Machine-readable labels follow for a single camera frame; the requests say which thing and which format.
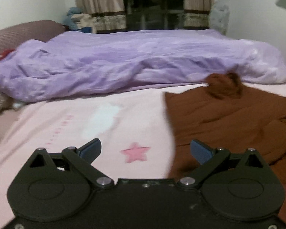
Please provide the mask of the beige left curtain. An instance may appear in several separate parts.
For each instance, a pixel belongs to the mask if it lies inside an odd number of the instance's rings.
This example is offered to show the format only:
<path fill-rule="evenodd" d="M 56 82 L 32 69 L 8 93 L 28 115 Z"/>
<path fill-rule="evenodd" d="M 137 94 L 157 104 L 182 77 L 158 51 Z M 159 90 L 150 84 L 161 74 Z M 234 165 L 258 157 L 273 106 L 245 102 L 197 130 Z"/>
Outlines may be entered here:
<path fill-rule="evenodd" d="M 78 8 L 89 15 L 89 26 L 94 33 L 112 33 L 126 30 L 123 0 L 75 0 Z"/>

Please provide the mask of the maroon quilted pillow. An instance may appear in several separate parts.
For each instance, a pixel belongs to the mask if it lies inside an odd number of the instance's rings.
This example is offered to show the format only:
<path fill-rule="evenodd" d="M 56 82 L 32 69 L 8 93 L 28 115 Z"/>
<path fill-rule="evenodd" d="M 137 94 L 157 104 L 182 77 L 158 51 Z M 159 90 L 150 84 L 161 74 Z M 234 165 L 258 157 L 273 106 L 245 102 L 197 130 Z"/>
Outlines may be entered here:
<path fill-rule="evenodd" d="M 65 31 L 65 26 L 51 20 L 26 22 L 4 28 L 0 30 L 0 53 L 16 49 L 31 39 L 47 42 Z"/>

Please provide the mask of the brown button-up shirt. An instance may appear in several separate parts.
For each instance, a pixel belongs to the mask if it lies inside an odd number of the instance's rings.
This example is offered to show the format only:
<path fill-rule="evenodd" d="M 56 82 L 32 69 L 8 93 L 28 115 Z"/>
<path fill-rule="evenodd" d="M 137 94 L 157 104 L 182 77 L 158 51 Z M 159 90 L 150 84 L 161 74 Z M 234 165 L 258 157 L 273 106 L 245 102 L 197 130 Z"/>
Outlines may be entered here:
<path fill-rule="evenodd" d="M 245 86 L 235 73 L 211 74 L 207 85 L 165 93 L 175 154 L 168 177 L 180 179 L 198 167 L 190 142 L 233 153 L 255 148 L 286 187 L 286 97 Z M 286 199 L 280 211 L 286 222 Z"/>

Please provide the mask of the purple duvet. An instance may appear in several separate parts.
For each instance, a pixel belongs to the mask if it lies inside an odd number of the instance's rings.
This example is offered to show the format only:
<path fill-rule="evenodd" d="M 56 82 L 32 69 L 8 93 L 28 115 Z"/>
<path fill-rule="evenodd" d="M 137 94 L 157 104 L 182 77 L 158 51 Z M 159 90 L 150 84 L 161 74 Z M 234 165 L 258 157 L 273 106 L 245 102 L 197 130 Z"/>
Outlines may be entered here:
<path fill-rule="evenodd" d="M 0 92 L 34 103 L 150 87 L 203 83 L 235 72 L 244 82 L 286 83 L 281 52 L 215 30 L 67 31 L 28 40 L 0 61 Z"/>

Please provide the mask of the beige right curtain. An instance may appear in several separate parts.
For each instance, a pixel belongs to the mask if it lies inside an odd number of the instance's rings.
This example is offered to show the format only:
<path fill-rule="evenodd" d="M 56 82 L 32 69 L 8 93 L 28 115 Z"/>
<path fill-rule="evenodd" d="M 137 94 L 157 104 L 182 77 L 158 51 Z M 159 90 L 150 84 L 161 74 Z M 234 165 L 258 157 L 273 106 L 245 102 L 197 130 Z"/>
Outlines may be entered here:
<path fill-rule="evenodd" d="M 213 0 L 184 0 L 184 28 L 190 30 L 208 28 L 212 4 Z"/>

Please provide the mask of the pile of clothes in corner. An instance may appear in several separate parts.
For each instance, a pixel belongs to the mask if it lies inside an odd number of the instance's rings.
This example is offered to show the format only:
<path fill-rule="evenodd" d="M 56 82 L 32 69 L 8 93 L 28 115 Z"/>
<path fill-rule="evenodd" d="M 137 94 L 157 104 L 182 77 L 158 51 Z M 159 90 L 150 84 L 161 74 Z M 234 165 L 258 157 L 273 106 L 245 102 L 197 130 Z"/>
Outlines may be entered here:
<path fill-rule="evenodd" d="M 63 19 L 63 26 L 70 31 L 80 31 L 82 33 L 97 33 L 94 18 L 85 14 L 81 8 L 71 7 L 66 17 Z"/>

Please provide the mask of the pink printed bed sheet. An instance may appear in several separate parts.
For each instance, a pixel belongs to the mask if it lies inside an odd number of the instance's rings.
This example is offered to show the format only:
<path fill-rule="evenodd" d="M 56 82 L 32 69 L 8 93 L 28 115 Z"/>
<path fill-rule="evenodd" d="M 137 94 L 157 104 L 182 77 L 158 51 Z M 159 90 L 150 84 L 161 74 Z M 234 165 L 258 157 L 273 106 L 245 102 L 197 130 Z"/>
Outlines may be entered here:
<path fill-rule="evenodd" d="M 150 88 L 26 106 L 0 142 L 0 228 L 13 218 L 7 188 L 37 147 L 59 152 L 99 138 L 102 153 L 94 166 L 111 178 L 165 177 L 174 145 L 164 93 L 189 89 Z"/>

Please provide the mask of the beige curtain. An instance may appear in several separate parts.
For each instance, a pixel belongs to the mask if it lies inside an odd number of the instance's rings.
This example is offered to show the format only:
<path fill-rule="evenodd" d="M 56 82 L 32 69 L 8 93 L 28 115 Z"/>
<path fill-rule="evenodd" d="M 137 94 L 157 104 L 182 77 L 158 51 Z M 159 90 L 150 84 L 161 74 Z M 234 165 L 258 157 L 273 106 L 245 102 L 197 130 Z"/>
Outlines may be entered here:
<path fill-rule="evenodd" d="M 126 30 L 123 0 L 75 0 L 78 8 L 89 15 L 89 26 L 94 33 L 112 33 Z"/>
<path fill-rule="evenodd" d="M 213 0 L 184 0 L 184 28 L 190 30 L 208 28 L 212 4 Z"/>

